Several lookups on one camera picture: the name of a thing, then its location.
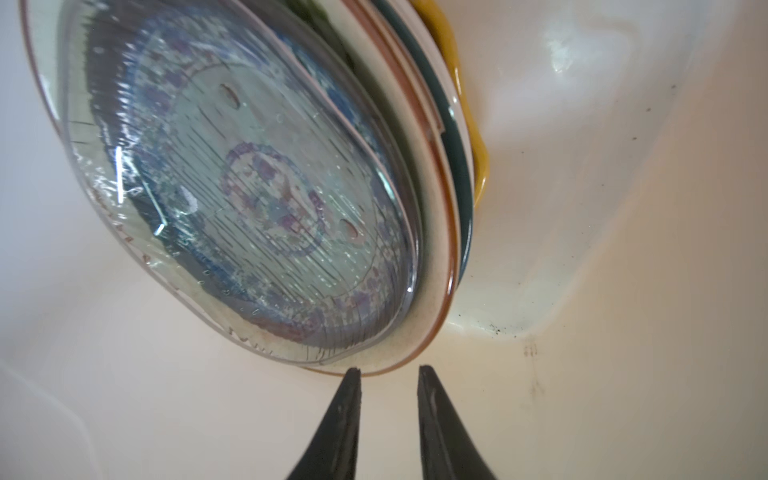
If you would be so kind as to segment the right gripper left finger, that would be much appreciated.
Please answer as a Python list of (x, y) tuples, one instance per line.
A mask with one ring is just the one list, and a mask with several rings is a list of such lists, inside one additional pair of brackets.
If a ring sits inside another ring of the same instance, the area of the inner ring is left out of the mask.
[(355, 478), (361, 400), (361, 372), (357, 368), (350, 368), (288, 479)]

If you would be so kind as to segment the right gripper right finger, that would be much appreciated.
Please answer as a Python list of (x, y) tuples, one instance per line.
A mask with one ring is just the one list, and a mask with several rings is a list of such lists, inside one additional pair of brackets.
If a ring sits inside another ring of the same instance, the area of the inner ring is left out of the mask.
[(429, 365), (419, 367), (417, 403), (424, 479), (496, 478)]

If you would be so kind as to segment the large dark-rimmed lettered plate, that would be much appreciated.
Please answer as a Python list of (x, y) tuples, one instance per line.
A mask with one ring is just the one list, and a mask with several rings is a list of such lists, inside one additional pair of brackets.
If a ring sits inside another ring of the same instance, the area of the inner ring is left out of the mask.
[(375, 8), (403, 43), (424, 80), (442, 124), (440, 138), (453, 177), (460, 218), (459, 275), (470, 258), (473, 234), (476, 177), (468, 117), (444, 47), (438, 25), (444, 19), (429, 1), (376, 1)]

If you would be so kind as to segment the yellow dotted scalloped plate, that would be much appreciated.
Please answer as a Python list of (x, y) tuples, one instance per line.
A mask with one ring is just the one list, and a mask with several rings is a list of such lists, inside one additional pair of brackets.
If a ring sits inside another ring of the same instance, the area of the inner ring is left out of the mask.
[(477, 207), (486, 191), (490, 172), (490, 155), (477, 123), (475, 122), (469, 98), (466, 94), (466, 89), (464, 88), (464, 79), (462, 76), (463, 70), (461, 68), (459, 50), (454, 31), (446, 15), (436, 1), (411, 0), (410, 4), (414, 7), (435, 41), (448, 71), (451, 74), (452, 82), (458, 94), (458, 101), (464, 114), (469, 134), (471, 153), (473, 156), (473, 172), (475, 178), (474, 206)]

